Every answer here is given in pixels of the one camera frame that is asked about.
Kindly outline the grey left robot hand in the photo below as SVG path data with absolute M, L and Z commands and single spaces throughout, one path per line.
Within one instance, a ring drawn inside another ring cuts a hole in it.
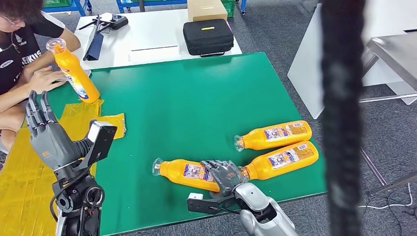
M 48 94 L 31 91 L 26 104 L 26 122 L 30 144 L 41 160 L 57 170 L 85 157 L 93 146 L 88 138 L 73 141 L 59 124 L 48 102 Z

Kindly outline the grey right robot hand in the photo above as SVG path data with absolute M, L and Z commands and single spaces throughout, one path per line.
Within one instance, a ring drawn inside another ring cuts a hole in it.
M 219 192 L 213 194 L 214 198 L 228 197 L 236 186 L 248 181 L 232 161 L 207 160 L 200 163 L 208 170 L 219 187 Z

